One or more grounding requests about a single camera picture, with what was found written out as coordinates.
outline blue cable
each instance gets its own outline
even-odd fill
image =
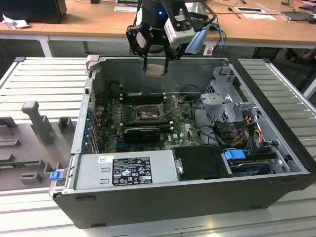
[[[222,31],[221,29],[219,29],[217,26],[215,26],[214,24],[212,24],[212,26],[213,26],[215,29],[217,29],[217,31],[221,34],[221,38],[222,38],[221,49],[219,50],[219,53],[218,53],[218,55],[220,55],[221,52],[222,52],[222,49],[223,49],[223,47],[224,47],[224,35],[223,35],[223,31]]]

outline warning label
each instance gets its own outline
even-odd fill
[[[152,170],[149,157],[113,159],[114,186],[151,184]]]

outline wooden desk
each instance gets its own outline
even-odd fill
[[[265,7],[277,11],[291,11],[291,8],[280,4],[279,0],[253,0]],[[239,0],[209,0],[209,6],[215,2],[237,6],[262,8],[246,0],[247,4]],[[76,2],[67,0],[67,16],[59,25],[46,24],[41,33],[45,35],[63,36],[103,36],[125,37],[128,25],[132,24],[134,12],[115,12],[114,3],[102,2],[90,4],[89,1]],[[227,6],[214,4],[215,12],[229,13]],[[270,14],[278,14],[277,11],[265,11]],[[281,43],[281,44],[304,44],[314,46],[316,41],[316,26],[307,22],[287,22],[281,15],[274,15],[276,20],[246,19],[242,14],[238,19],[234,14],[218,14],[219,23],[227,35],[227,44],[249,45],[248,43]],[[217,32],[210,32],[208,40],[217,40]]]
[[[18,28],[13,30],[8,28],[5,24],[0,24],[0,34],[30,34],[30,35],[40,35],[41,29],[44,27],[45,23],[31,23],[31,27]]]
[[[291,11],[291,8],[280,4],[280,0],[252,0],[269,9],[277,11]],[[220,4],[243,7],[262,8],[249,0],[247,4],[239,0],[209,0],[208,4],[217,13],[229,13],[228,7]],[[291,4],[301,4],[292,0]],[[0,38],[39,40],[46,57],[53,56],[49,48],[50,40],[71,41],[103,41],[127,42],[126,28],[132,24],[135,12],[116,12],[115,3],[101,2],[90,4],[90,1],[66,0],[67,15],[61,24],[32,23],[31,28],[11,30],[0,25]],[[278,12],[264,9],[266,14]],[[227,35],[226,45],[238,46],[268,46],[314,48],[316,45],[316,26],[307,22],[287,22],[281,15],[274,15],[276,20],[246,19],[239,14],[238,19],[234,14],[218,14],[221,29]],[[215,44],[219,38],[218,32],[210,31],[207,44]]]
[[[41,33],[63,36],[126,37],[126,28],[133,24],[135,12],[114,11],[116,4],[67,0],[67,14],[61,24],[46,24]]]
[[[262,8],[248,0],[243,4],[238,1],[237,6],[242,7],[255,7]],[[236,0],[221,1],[225,4],[232,4]],[[253,0],[258,4],[265,6],[266,8],[277,11],[292,11],[288,6],[281,5],[281,0]],[[301,3],[296,0],[291,1],[295,6]],[[212,7],[215,12],[228,13],[228,7],[216,4]],[[234,7],[231,7],[234,12],[238,12]],[[279,14],[277,11],[269,11],[264,9],[266,14]],[[273,44],[305,44],[310,47],[316,45],[316,25],[312,25],[308,22],[293,22],[287,21],[285,17],[281,15],[273,15],[276,20],[259,20],[259,19],[246,19],[242,14],[239,14],[241,19],[238,19],[235,14],[218,14],[219,24],[221,29],[227,35],[227,41],[230,44],[243,43],[243,46],[256,43],[273,43]],[[209,33],[208,40],[216,39],[214,34]]]

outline black computer case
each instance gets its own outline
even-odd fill
[[[1,0],[2,14],[14,20],[58,24],[66,14],[65,0]]]

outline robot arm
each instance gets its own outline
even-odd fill
[[[196,3],[194,10],[188,10],[186,3]],[[212,14],[208,19],[205,9]],[[216,15],[200,0],[142,0],[142,21],[128,26],[126,35],[134,55],[144,59],[143,71],[147,70],[149,53],[165,52],[164,74],[168,63],[180,59],[196,32],[210,24]]]

